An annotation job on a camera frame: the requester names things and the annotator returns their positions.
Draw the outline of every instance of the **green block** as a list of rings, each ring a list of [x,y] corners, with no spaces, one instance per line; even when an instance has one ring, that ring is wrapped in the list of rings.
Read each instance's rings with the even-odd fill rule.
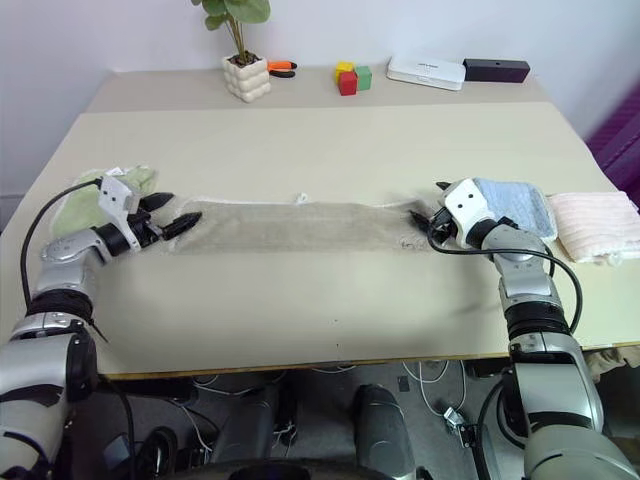
[[[358,90],[369,90],[371,88],[371,70],[369,67],[362,66],[354,69],[358,76]]]

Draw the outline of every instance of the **purple object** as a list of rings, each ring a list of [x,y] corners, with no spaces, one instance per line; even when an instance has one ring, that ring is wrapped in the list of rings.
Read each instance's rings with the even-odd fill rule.
[[[587,146],[609,180],[640,206],[640,83]]]

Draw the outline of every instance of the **white wall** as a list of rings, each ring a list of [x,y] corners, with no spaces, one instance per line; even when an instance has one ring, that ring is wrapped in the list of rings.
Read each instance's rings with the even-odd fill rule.
[[[638,0],[271,0],[248,44],[301,65],[526,59],[588,136],[640,78]],[[189,0],[0,0],[0,195],[20,195],[109,70],[210,68],[232,50]]]

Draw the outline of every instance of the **white box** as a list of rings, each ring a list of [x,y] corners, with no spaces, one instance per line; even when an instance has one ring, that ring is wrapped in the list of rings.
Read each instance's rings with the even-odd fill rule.
[[[435,58],[392,57],[387,77],[401,82],[417,83],[446,90],[460,90],[466,69],[463,65]]]

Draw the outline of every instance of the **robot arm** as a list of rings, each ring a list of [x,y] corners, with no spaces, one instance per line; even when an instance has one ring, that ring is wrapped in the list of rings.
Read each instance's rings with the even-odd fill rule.
[[[512,429],[529,437],[526,478],[639,478],[600,433],[602,403],[554,282],[543,258],[535,255],[544,255],[544,243],[509,219],[496,220],[471,179],[439,186],[444,188],[442,209],[430,221],[414,212],[432,247],[452,253],[436,240],[453,236],[463,249],[457,253],[494,251],[490,258],[501,276],[498,290],[512,362],[503,375],[505,413]]]
[[[110,222],[44,248],[42,273],[25,317],[0,348],[3,478],[48,478],[69,404],[85,399],[97,383],[96,348],[87,332],[87,325],[96,328],[92,313],[97,270],[126,251],[137,252],[179,235],[201,217],[186,214],[159,227],[149,212],[172,194],[141,199],[114,177],[101,181],[100,192],[99,204]]]

